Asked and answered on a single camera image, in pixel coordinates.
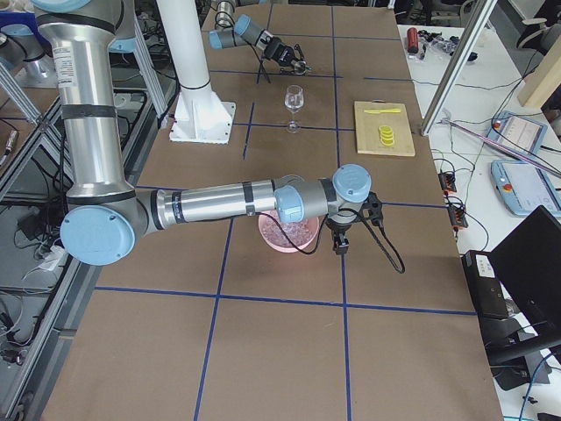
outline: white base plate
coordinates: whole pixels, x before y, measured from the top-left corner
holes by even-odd
[[[234,121],[236,114],[236,103],[222,102],[222,105],[230,114],[231,121]],[[199,136],[189,135],[195,133],[193,122],[190,120],[175,120],[172,131],[169,133],[169,139],[173,142],[196,142],[196,143],[214,143],[225,145],[230,140],[231,123],[216,125],[210,130],[199,133]]]

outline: blue cable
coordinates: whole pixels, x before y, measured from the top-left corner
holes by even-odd
[[[502,417],[505,418],[505,419],[516,419],[516,420],[520,419],[519,417],[506,417],[504,415]],[[534,420],[530,419],[530,418],[523,418],[522,421],[534,421]]]
[[[540,361],[540,363],[537,365],[536,369],[534,370],[534,373],[532,373],[532,378],[529,381],[528,390],[526,391],[526,396],[524,396],[524,401],[522,402],[522,407],[520,409],[520,416],[518,417],[518,421],[524,421],[525,418],[522,417],[522,414],[524,413],[524,408],[526,408],[526,403],[528,402],[529,392],[532,390],[532,386],[534,385],[534,382],[536,381],[537,374],[542,369],[545,362],[553,355],[554,355],[554,353],[549,353],[548,355],[543,357],[542,360]]]

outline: white table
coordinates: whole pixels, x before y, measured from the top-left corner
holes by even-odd
[[[411,26],[399,25],[400,35],[404,39],[409,27]],[[452,35],[461,36],[463,31],[461,28],[433,26],[416,26],[416,28],[418,30],[425,29],[429,32],[442,32],[445,38],[449,38]],[[474,51],[478,53],[478,59],[466,64],[457,83],[490,88],[513,82],[521,77],[495,32],[488,29],[484,30]],[[437,86],[421,84],[419,82],[439,83],[448,62],[449,58],[444,54],[438,54],[430,50],[425,54],[423,61],[408,61],[409,71],[412,79],[415,81],[415,92],[423,116],[429,108]],[[518,114],[539,112],[540,110],[524,108],[518,102],[517,94],[523,85],[524,82],[515,90],[515,94],[508,101],[506,110]],[[451,113],[453,120],[480,122],[494,115],[501,102],[514,86],[515,84],[493,90],[456,86],[446,100],[444,108]],[[532,118],[546,122],[543,115]],[[481,134],[486,134],[489,130],[488,121],[478,125],[460,124]],[[448,125],[435,125],[430,132],[429,138],[430,146],[434,149],[433,155],[435,158],[445,158],[453,163],[456,169],[472,168],[464,158],[475,163],[475,171],[473,172],[471,183],[469,171],[457,172],[457,196],[466,202],[467,212],[486,227],[489,232],[489,243],[486,250],[492,250],[522,222],[522,218],[514,216],[505,207],[494,187],[494,181],[491,177],[491,162],[497,159],[509,158],[497,153],[488,146],[482,146],[482,142],[471,135],[460,132],[457,129],[453,129],[451,132]],[[453,150],[457,154],[452,152],[451,139],[453,140]],[[561,143],[551,129],[548,130],[543,144],[556,149],[561,148]],[[561,168],[561,153],[541,151],[539,155],[555,167]],[[446,162],[435,161],[435,164],[437,169],[442,164],[443,171],[451,169],[450,164]],[[555,187],[561,187],[561,180],[553,176],[550,179]],[[458,234],[458,250],[460,253],[465,253],[470,249],[481,249],[486,243],[486,234],[483,229],[469,218],[468,224],[469,227]],[[522,315],[519,315],[517,318],[520,318],[522,326],[527,324]],[[553,358],[550,358],[548,362],[554,367],[559,367]],[[536,420],[538,412],[548,412],[555,415],[561,414],[561,372],[554,370],[554,373],[550,375],[550,380],[551,385],[534,385],[530,395],[537,399],[538,403],[527,404],[524,411],[525,418]],[[527,385],[508,392],[500,389],[496,383],[495,386],[505,417],[518,417],[522,406],[522,396],[526,393]]]

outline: wooden cutting board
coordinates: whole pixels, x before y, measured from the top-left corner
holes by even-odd
[[[399,113],[368,114],[365,110],[399,108]],[[354,119],[357,134],[357,152],[374,155],[415,156],[413,137],[402,103],[373,103],[355,101]],[[385,146],[380,141],[379,127],[389,125],[394,131],[394,144]]]

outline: wine glass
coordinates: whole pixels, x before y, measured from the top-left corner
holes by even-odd
[[[288,122],[287,130],[290,133],[300,131],[300,126],[296,123],[295,113],[304,106],[304,90],[298,85],[290,85],[287,88],[287,94],[284,97],[284,104],[292,113],[292,119]]]

